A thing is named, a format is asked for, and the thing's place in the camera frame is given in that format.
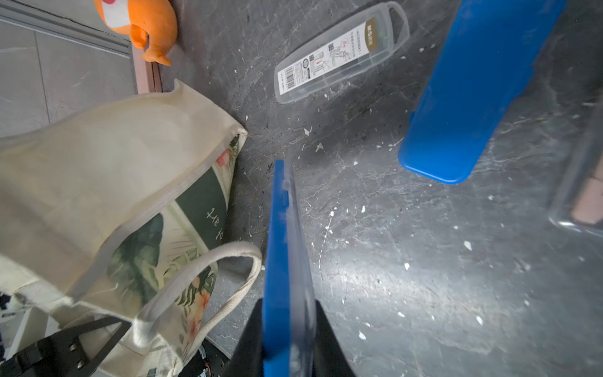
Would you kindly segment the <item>orange plush shark toy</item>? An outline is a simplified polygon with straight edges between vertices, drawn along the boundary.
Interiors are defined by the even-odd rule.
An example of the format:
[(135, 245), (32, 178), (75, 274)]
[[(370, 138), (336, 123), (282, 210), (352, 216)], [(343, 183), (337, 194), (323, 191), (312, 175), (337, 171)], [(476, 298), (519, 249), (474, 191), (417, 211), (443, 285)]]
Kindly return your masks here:
[(167, 57), (177, 42), (177, 16), (168, 0), (95, 0), (105, 25), (130, 38), (149, 63), (170, 66)]

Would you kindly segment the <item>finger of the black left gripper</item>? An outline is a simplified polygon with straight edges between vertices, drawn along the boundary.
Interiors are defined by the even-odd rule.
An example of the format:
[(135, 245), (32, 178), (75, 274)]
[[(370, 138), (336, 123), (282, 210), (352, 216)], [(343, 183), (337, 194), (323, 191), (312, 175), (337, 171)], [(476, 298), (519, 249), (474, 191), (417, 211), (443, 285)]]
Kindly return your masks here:
[[(95, 354), (88, 358), (80, 336), (107, 328), (119, 327)], [(38, 340), (1, 364), (2, 376), (90, 376), (127, 334), (131, 323), (116, 317), (104, 317), (59, 331)]]

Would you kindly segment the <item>clear labelled compass case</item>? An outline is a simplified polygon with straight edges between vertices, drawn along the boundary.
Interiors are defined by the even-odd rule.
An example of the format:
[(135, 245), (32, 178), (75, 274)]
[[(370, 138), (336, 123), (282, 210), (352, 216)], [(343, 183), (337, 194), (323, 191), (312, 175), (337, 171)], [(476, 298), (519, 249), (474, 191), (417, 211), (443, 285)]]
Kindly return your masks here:
[(411, 37), (401, 4), (362, 10), (300, 46), (274, 71), (280, 104), (299, 101), (383, 63)]

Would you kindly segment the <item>beige canvas bag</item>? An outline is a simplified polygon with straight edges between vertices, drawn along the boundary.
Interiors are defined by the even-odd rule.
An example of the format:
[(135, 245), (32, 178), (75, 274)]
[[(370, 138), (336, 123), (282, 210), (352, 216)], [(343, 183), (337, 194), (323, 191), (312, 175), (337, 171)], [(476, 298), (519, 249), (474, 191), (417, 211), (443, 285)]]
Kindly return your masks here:
[(247, 131), (184, 83), (1, 140), (1, 291), (70, 328), (130, 329), (111, 376), (176, 376), (262, 267), (224, 239)]

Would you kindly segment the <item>pink rectangular case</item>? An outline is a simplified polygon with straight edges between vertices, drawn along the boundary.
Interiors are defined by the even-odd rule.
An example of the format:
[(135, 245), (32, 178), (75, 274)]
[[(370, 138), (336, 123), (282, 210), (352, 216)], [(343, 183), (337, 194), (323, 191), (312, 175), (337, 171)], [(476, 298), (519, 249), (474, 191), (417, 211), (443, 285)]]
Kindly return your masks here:
[(162, 93), (159, 65), (145, 61), (142, 58), (142, 50), (133, 47), (131, 52), (138, 94)]

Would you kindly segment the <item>blue compass set case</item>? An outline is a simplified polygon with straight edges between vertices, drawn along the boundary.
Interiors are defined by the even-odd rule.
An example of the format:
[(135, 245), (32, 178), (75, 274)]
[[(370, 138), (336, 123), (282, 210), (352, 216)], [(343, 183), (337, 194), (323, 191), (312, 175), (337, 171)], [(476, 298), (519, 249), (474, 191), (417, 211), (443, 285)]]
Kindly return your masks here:
[(463, 1), (400, 147), (402, 167), (444, 184), (463, 182), (533, 63), (563, 1)]

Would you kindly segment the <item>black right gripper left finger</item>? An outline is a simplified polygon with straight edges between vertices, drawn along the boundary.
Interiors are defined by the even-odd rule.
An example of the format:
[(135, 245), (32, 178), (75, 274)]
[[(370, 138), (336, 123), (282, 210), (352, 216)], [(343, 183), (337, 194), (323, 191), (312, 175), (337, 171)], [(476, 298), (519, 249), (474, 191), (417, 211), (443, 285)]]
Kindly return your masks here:
[(224, 377), (263, 377), (262, 304), (262, 298), (255, 303)]

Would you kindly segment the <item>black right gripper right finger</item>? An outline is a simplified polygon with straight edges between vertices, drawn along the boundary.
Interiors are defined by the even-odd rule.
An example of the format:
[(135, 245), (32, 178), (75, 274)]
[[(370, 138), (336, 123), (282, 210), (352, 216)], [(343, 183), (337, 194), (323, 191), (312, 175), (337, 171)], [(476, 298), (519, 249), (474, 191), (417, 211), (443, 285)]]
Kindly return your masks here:
[(313, 346), (312, 375), (316, 377), (355, 377), (328, 318), (316, 301), (317, 330)]

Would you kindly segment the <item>clear pink compass case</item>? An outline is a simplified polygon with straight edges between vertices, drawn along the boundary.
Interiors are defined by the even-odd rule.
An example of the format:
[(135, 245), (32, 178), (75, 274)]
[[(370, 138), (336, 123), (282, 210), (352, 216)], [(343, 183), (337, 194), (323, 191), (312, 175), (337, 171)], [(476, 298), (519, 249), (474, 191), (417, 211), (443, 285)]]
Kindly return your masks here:
[(573, 150), (548, 211), (560, 229), (602, 237), (602, 100)]

